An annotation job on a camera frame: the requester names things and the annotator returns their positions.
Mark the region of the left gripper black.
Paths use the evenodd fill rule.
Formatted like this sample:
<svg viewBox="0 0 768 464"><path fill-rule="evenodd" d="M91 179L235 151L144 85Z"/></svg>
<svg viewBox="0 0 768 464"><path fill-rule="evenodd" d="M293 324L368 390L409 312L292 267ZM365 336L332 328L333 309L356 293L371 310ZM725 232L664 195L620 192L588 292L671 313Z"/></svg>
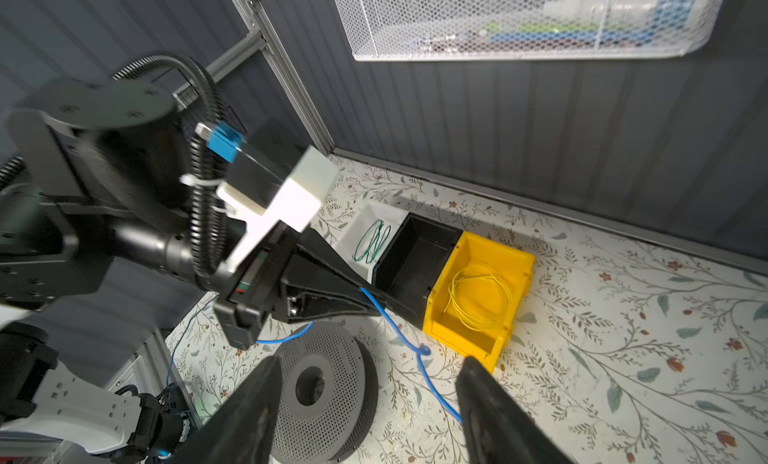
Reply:
<svg viewBox="0 0 768 464"><path fill-rule="evenodd" d="M288 294L282 288L286 268ZM247 350L257 344L270 317L308 325L332 317L378 316L361 289L375 293L316 230L278 224L224 281L213 310L228 344Z"/></svg>

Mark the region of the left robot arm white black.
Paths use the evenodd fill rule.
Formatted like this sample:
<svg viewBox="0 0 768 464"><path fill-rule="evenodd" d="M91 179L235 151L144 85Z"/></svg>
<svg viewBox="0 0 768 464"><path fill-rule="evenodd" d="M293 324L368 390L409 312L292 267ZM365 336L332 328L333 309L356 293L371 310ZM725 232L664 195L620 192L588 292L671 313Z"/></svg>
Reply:
<svg viewBox="0 0 768 464"><path fill-rule="evenodd" d="M9 115L20 156L1 174L1 427L66 441L115 463L266 463L283 387L259 365L200 430L170 396L78 378L25 323L57 299L96 291L115 258L217 294L229 343L254 345L269 317L315 330L369 315L366 283L309 223L337 167L281 127L244 137L207 118L183 157L171 94L139 80L57 79Z"/></svg>

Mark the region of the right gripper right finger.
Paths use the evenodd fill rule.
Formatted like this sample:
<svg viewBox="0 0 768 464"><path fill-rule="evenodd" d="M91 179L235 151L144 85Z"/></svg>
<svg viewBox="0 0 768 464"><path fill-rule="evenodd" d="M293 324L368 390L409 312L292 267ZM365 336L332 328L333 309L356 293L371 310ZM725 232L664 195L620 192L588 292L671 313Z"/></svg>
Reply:
<svg viewBox="0 0 768 464"><path fill-rule="evenodd" d="M464 360L456 391L471 463L571 461L477 359Z"/></svg>

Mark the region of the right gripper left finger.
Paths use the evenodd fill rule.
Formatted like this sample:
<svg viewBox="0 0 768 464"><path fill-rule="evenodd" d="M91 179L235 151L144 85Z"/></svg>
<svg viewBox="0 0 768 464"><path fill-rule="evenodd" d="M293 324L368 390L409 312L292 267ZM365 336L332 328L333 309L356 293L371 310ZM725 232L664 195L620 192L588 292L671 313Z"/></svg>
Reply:
<svg viewBox="0 0 768 464"><path fill-rule="evenodd" d="M268 463L282 392L278 357L267 357L170 457L171 463Z"/></svg>

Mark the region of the grey perforated spool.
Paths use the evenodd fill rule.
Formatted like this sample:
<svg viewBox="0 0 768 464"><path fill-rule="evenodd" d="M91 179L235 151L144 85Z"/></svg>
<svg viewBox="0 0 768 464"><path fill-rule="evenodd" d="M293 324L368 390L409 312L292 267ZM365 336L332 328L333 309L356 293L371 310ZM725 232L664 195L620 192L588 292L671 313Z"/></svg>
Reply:
<svg viewBox="0 0 768 464"><path fill-rule="evenodd" d="M275 356L282 392L272 446L280 463L341 463L359 448L378 403L378 376L366 347L344 327L312 325Z"/></svg>

